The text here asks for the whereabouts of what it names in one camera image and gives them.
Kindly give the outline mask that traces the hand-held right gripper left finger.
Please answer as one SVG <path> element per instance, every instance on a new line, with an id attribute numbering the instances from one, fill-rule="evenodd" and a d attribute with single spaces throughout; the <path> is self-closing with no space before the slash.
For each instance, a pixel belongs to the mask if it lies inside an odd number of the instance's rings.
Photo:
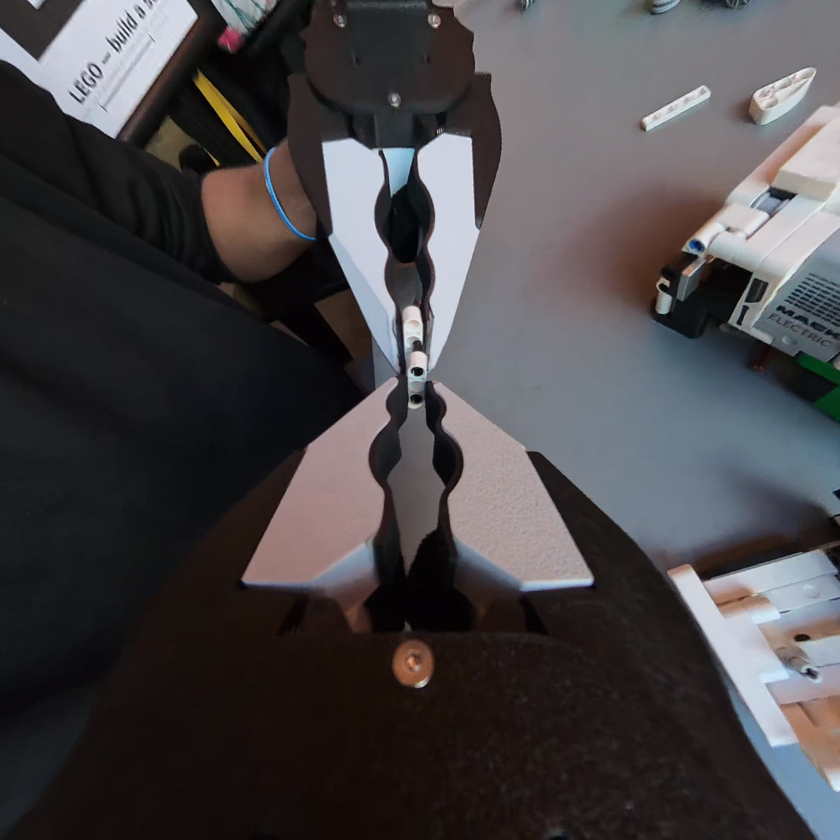
<path id="1" fill-rule="evenodd" d="M 307 446 L 244 586 L 330 599 L 352 631 L 372 630 L 366 603 L 402 575 L 387 483 L 402 425 L 403 378 L 392 377 Z"/>

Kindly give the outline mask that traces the blue wristband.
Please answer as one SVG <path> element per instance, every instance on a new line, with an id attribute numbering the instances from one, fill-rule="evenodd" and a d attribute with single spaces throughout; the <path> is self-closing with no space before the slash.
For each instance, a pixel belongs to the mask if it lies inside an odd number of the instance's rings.
<path id="1" fill-rule="evenodd" d="M 287 215 L 284 207 L 282 206 L 277 192 L 275 190 L 271 173 L 270 173 L 270 165 L 272 162 L 272 157 L 277 150 L 277 147 L 272 148 L 266 153 L 266 156 L 263 160 L 262 172 L 264 176 L 264 182 L 266 185 L 266 190 L 269 195 L 269 199 L 271 201 L 272 206 L 275 208 L 275 211 L 280 218 L 280 221 L 285 225 L 286 229 L 289 231 L 291 235 L 295 238 L 301 239 L 307 243 L 314 244 L 317 241 L 317 238 L 314 236 L 309 236 L 308 234 L 304 234 L 300 231 L 294 223 L 291 222 L 289 216 Z"/>

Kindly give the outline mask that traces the framed marker sign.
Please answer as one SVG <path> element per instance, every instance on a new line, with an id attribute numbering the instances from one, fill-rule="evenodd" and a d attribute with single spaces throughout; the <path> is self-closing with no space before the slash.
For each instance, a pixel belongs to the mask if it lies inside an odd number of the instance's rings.
<path id="1" fill-rule="evenodd" d="M 221 33 L 212 2 L 1 2 L 1 58 L 70 116 L 143 145 Z"/>

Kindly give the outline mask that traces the white triangular lego piece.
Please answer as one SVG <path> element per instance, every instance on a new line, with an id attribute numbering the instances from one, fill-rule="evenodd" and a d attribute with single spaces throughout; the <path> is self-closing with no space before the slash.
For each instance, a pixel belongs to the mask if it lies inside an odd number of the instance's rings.
<path id="1" fill-rule="evenodd" d="M 756 90 L 749 104 L 749 117 L 764 125 L 784 116 L 807 93 L 816 76 L 816 68 L 805 67 Z"/>

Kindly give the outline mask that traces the partly built lego truck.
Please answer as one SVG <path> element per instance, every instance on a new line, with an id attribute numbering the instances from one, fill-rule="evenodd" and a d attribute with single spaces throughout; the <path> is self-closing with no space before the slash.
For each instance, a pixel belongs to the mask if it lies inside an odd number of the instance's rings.
<path id="1" fill-rule="evenodd" d="M 839 418 L 839 108 L 815 110 L 661 269 L 656 322 L 752 342 L 749 367 Z"/>

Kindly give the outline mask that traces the thin white lego beam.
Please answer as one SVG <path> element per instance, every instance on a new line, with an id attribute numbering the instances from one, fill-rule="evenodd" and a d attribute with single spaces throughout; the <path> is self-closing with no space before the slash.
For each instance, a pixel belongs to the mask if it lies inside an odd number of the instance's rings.
<path id="1" fill-rule="evenodd" d="M 640 122 L 640 128 L 645 132 L 659 128 L 667 122 L 705 103 L 709 100 L 710 96 L 711 90 L 707 86 L 699 86 L 644 116 Z"/>

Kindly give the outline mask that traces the person's left hand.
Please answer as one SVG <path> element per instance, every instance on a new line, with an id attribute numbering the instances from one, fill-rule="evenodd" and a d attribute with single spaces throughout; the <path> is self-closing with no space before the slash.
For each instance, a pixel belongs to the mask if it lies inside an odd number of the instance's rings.
<path id="1" fill-rule="evenodd" d="M 288 140 L 276 146 L 270 173 L 276 193 L 291 222 L 304 234 L 317 237 L 318 217 L 291 159 Z"/>

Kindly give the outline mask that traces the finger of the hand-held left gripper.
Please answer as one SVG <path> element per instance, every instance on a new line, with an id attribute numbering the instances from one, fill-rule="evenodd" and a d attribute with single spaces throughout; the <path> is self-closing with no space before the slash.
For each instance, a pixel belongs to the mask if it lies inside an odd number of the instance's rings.
<path id="1" fill-rule="evenodd" d="M 443 352 L 453 327 L 478 239 L 471 138 L 441 133 L 416 155 L 426 225 L 416 258 L 424 283 L 427 371 Z"/>
<path id="2" fill-rule="evenodd" d="M 383 237 L 380 203 L 391 194 L 378 150 L 354 139 L 322 143 L 331 231 L 329 244 L 371 332 L 395 373 L 402 350 L 396 337 L 396 304 L 387 286 L 392 251 Z"/>

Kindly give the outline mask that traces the white lego beam assembly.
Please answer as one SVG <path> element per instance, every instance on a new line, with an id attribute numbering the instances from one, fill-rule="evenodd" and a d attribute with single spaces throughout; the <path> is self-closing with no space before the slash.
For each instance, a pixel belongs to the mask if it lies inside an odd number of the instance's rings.
<path id="1" fill-rule="evenodd" d="M 402 338 L 407 402 L 409 408 L 416 409 L 424 402 L 428 366 L 424 320 L 420 307 L 411 305 L 402 311 Z"/>

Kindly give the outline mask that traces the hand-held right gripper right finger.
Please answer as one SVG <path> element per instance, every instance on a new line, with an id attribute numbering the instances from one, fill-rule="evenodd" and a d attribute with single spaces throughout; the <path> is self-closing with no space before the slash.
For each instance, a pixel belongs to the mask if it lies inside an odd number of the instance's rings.
<path id="1" fill-rule="evenodd" d="M 454 484 L 443 513 L 463 594 L 529 594 L 590 587 L 594 575 L 515 438 L 440 382 L 435 428 L 455 445 Z"/>

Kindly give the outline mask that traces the white lego panel subassembly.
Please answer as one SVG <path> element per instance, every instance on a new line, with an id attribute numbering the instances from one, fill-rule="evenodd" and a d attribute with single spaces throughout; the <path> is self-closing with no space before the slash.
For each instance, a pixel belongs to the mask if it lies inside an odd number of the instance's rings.
<path id="1" fill-rule="evenodd" d="M 839 790 L 838 541 L 703 580 L 668 571 L 769 745 L 797 744 Z"/>

